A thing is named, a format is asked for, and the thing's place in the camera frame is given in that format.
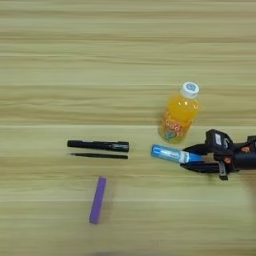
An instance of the white bottle cap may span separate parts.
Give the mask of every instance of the white bottle cap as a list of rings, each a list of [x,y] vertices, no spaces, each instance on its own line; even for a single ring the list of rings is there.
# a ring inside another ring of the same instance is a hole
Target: white bottle cap
[[[181,89],[181,94],[189,99],[195,99],[197,98],[199,94],[199,86],[193,82],[186,82],[183,84]]]

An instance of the plastic bottle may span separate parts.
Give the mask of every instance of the plastic bottle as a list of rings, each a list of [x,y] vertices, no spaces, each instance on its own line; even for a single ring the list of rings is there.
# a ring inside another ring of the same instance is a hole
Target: plastic bottle
[[[180,93],[169,100],[159,133],[169,143],[181,142],[199,112],[199,87],[193,82],[183,84]]]

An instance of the orange liquid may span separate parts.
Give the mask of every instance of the orange liquid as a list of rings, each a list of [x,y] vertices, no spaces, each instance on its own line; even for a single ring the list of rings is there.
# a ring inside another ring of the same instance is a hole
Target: orange liquid
[[[179,143],[186,134],[199,112],[197,99],[189,99],[181,94],[171,98],[161,121],[159,133],[169,143]]]

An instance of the black pen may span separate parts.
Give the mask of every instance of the black pen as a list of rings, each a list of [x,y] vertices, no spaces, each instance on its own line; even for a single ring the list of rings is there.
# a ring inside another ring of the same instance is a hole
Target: black pen
[[[94,153],[71,153],[72,156],[92,157],[92,158],[112,158],[112,159],[128,159],[125,155],[109,155],[109,154],[94,154]]]
[[[130,145],[126,141],[107,142],[107,141],[82,141],[82,140],[69,140],[67,146],[70,148],[89,148],[109,150],[116,152],[129,152]]]

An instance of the purple block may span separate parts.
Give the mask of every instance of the purple block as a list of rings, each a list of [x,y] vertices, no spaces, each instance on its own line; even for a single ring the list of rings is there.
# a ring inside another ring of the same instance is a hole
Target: purple block
[[[89,218],[89,222],[92,224],[99,223],[100,212],[101,212],[101,207],[103,204],[103,197],[104,197],[106,183],[107,183],[106,178],[99,177],[94,200],[92,203],[91,214],[90,214],[90,218]]]

